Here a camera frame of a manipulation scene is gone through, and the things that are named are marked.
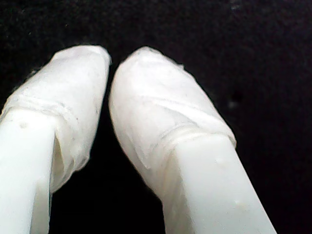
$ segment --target white fabric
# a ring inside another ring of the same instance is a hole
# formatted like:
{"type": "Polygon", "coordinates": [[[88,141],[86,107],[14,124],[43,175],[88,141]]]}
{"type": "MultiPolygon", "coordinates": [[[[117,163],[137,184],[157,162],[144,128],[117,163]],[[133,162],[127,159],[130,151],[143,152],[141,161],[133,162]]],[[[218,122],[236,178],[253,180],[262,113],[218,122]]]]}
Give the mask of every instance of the white fabric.
{"type": "Polygon", "coordinates": [[[1,119],[14,107],[54,116],[59,154],[53,159],[51,192],[89,159],[98,127],[111,58],[100,46],[57,52],[7,100],[1,119]]]}
{"type": "Polygon", "coordinates": [[[183,66],[149,47],[135,51],[117,69],[109,108],[121,147],[152,187],[157,179],[150,171],[166,161],[166,154],[153,151],[170,132],[197,127],[209,134],[224,134],[236,144],[196,80],[183,66]]]}

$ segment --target black background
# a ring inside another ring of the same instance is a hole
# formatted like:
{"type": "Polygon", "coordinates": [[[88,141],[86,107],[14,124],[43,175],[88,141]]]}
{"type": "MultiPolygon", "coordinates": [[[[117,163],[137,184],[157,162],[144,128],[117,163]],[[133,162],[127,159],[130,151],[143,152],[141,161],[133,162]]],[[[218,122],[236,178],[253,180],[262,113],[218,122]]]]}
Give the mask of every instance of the black background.
{"type": "Polygon", "coordinates": [[[160,201],[114,136],[107,97],[118,64],[149,45],[185,65],[233,129],[279,234],[312,233],[312,3],[309,0],[0,1],[0,105],[54,52],[112,56],[87,166],[53,196],[51,234],[164,234],[160,201]]]}

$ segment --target small dent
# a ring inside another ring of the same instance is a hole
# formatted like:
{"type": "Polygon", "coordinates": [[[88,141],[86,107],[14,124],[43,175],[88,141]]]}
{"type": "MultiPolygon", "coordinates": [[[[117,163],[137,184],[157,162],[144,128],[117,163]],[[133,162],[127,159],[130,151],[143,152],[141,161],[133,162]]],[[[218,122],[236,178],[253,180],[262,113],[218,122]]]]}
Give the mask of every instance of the small dent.
{"type": "Polygon", "coordinates": [[[28,127],[28,123],[26,123],[26,122],[21,122],[21,123],[19,124],[19,127],[22,128],[22,129],[25,129],[25,128],[28,127]]]}
{"type": "Polygon", "coordinates": [[[244,212],[248,211],[248,205],[242,201],[238,201],[238,200],[235,201],[235,205],[241,211],[244,211],[244,212]]]}

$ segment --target black fabric backdrop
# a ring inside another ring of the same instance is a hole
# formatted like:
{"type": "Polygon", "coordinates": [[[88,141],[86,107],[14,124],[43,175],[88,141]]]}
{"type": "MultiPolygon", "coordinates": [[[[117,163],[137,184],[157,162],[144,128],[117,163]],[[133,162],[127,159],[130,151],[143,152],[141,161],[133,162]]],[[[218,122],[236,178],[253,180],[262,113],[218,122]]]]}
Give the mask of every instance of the black fabric backdrop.
{"type": "Polygon", "coordinates": [[[120,149],[107,106],[118,64],[143,45],[208,93],[277,232],[312,233],[309,0],[2,0],[0,42],[1,107],[60,49],[100,44],[113,58],[91,159],[54,194],[51,234],[164,234],[161,202],[120,149]]]}

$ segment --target white plastic leg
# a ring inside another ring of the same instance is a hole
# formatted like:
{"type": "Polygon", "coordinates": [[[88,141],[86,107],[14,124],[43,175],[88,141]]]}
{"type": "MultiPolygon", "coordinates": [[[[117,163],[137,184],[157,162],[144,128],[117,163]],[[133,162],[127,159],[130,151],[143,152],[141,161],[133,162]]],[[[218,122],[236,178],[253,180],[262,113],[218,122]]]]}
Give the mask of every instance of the white plastic leg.
{"type": "Polygon", "coordinates": [[[232,131],[182,66],[135,51],[116,71],[109,108],[122,149],[162,201],[167,234],[276,234],[232,131]]]}
{"type": "Polygon", "coordinates": [[[0,116],[0,234],[47,234],[51,194],[88,162],[110,56],[100,46],[57,52],[0,116]]]}
{"type": "Polygon", "coordinates": [[[49,231],[55,124],[39,112],[14,109],[0,124],[0,233],[49,231]]]}

